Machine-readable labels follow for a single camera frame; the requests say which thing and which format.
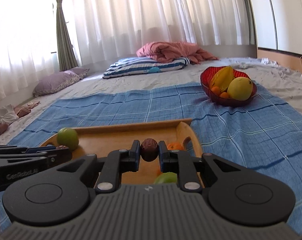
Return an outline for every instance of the wooden tray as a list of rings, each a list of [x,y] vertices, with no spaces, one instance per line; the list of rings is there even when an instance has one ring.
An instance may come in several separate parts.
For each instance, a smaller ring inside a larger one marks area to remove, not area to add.
[[[105,157],[113,150],[130,149],[134,140],[139,140],[142,143],[146,138],[153,138],[157,142],[165,141],[166,144],[177,141],[185,149],[187,143],[191,140],[195,155],[201,157],[202,148],[190,127],[191,121],[192,119],[181,119],[75,128],[79,137],[79,147],[73,151],[73,159],[88,153]],[[58,146],[56,134],[41,144],[41,146],[47,145]],[[124,173],[122,183],[151,184],[157,177],[158,170],[158,158],[149,163],[141,158],[139,171]]]

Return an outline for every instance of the white bed sheet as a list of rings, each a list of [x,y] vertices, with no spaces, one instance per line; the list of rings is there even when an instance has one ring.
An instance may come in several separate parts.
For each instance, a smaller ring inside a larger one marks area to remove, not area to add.
[[[232,65],[256,80],[271,93],[279,96],[302,114],[301,73],[283,67],[259,64],[260,60],[252,58],[225,58],[219,61],[207,61],[201,65],[189,65],[183,70],[145,75],[125,76],[102,79],[102,74],[93,74],[80,82],[53,95],[38,97],[41,104],[25,117],[15,121],[0,136],[0,145],[6,145],[12,138],[24,130],[36,117],[58,99],[84,97],[96,93],[119,93],[128,90],[149,90],[188,82],[199,82],[200,74],[209,66]]]

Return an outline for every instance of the striped pillow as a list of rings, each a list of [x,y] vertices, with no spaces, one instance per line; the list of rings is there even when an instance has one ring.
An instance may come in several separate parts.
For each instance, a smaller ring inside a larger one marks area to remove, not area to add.
[[[178,70],[189,64],[190,60],[186,57],[177,58],[170,63],[160,63],[149,57],[130,57],[112,64],[103,74],[103,78]]]

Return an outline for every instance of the fruit bowl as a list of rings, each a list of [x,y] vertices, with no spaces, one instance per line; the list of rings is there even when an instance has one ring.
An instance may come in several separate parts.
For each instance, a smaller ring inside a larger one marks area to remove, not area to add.
[[[200,81],[201,81],[201,85],[202,88],[204,90],[204,92],[207,94],[208,98],[214,102],[217,103],[219,105],[222,106],[231,106],[231,107],[239,107],[239,106],[245,106],[248,103],[250,103],[253,98],[255,97],[255,94],[257,93],[257,86],[254,82],[252,82],[253,84],[253,89],[252,89],[252,93],[251,96],[249,97],[249,99],[245,100],[245,101],[239,101],[239,100],[235,100],[232,98],[221,98],[219,96],[217,96],[216,94],[214,94],[210,88],[209,88],[209,84],[211,79],[213,78],[213,76],[221,69],[224,67],[208,67],[205,71],[203,71],[201,73],[200,76]],[[233,75],[234,77],[246,77],[249,78],[249,76],[246,73],[243,73],[241,71],[237,71],[237,70],[233,70]]]

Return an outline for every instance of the white wardrobe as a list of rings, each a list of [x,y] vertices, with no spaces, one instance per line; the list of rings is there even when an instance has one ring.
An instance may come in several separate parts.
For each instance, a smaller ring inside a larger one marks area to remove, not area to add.
[[[251,0],[257,47],[302,55],[302,0]]]

